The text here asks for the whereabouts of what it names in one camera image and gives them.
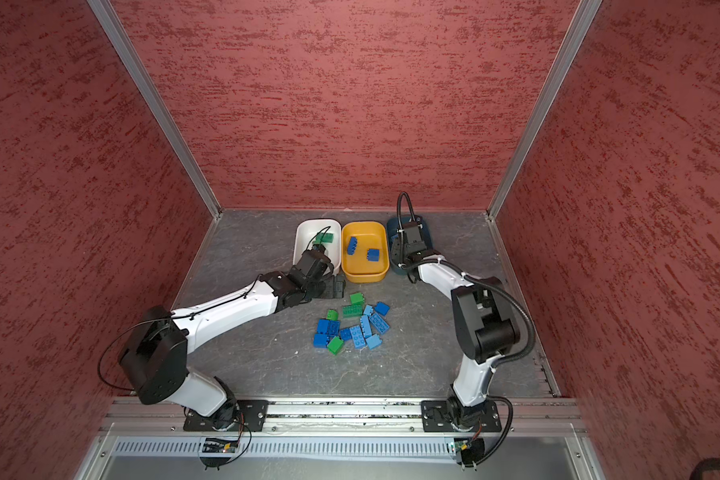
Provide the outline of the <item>green square lego brick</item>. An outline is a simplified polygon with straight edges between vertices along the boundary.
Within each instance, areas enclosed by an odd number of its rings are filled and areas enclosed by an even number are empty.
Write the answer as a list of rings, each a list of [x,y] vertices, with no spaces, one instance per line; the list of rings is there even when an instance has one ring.
[[[361,292],[353,293],[350,295],[350,303],[352,305],[363,305],[365,303],[365,297]]]

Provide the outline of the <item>dark teal plastic bin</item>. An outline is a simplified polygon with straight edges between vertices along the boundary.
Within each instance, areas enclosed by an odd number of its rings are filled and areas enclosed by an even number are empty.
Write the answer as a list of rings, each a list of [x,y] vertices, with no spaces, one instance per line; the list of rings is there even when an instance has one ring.
[[[424,218],[420,215],[415,216],[416,221],[419,222],[422,225],[421,228],[421,236],[422,240],[424,241],[426,247],[428,249],[433,249],[433,241],[431,232],[429,230],[429,226],[427,222],[424,220]],[[390,255],[390,267],[392,269],[392,272],[396,275],[405,275],[405,271],[401,269],[398,265],[398,261],[400,260],[400,242],[399,242],[399,233],[398,228],[399,224],[396,217],[389,218],[386,222],[386,232],[387,232],[387,241],[388,241],[388,249],[389,249],[389,255]]]

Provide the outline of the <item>dark blue lego brick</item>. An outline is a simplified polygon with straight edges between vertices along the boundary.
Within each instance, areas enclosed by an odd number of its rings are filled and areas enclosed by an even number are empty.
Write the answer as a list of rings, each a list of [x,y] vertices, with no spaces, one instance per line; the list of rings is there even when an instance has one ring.
[[[356,252],[357,246],[358,246],[358,240],[357,240],[356,237],[352,236],[352,237],[349,239],[349,242],[348,242],[348,245],[347,245],[347,249],[346,249],[347,254],[348,254],[348,255],[354,255],[355,252]]]

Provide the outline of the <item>white plastic bin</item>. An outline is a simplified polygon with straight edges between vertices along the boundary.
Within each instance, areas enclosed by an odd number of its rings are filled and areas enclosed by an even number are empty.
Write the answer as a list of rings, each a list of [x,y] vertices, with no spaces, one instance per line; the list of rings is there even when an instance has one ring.
[[[313,239],[319,232],[331,232],[334,234],[334,241],[331,244],[321,245],[325,247],[325,254],[334,266],[333,273],[338,274],[341,267],[341,230],[340,223],[334,219],[320,218],[302,222],[295,234],[292,263],[296,264],[301,259],[302,253],[314,246]]]

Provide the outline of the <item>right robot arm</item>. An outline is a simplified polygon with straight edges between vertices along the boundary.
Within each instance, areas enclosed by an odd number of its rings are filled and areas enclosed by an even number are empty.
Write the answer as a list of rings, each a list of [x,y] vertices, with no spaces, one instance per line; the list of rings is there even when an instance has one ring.
[[[394,226],[391,263],[411,282],[422,281],[451,300],[463,357],[441,417],[454,429],[470,431],[495,411],[497,401],[489,397],[489,386],[498,367],[533,351],[533,320],[500,280],[471,275],[431,248],[420,218],[399,217]]]

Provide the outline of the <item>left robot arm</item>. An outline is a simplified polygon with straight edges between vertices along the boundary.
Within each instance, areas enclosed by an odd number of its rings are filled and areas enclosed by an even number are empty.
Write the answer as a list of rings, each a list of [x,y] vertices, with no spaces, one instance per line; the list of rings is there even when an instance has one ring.
[[[190,368],[188,356],[249,321],[307,304],[333,285],[326,248],[314,245],[289,271],[260,274],[231,294],[175,311],[151,308],[130,331],[118,363],[142,404],[180,405],[216,431],[238,427],[241,414],[231,389]]]

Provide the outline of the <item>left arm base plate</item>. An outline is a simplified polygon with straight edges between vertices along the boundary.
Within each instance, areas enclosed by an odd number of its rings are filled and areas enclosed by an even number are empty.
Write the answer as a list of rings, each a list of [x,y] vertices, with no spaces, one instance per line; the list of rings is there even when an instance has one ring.
[[[227,400],[215,413],[208,417],[194,410],[185,415],[185,432],[218,432],[231,434],[248,428],[252,432],[263,429],[270,403],[267,400]]]

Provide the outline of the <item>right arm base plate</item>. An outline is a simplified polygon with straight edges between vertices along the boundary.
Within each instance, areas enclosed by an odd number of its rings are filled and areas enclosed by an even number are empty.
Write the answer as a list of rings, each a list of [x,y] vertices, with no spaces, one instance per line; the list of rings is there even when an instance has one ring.
[[[425,400],[421,404],[425,432],[481,432],[502,430],[495,402],[486,400],[475,406],[463,406],[456,397],[447,400]]]

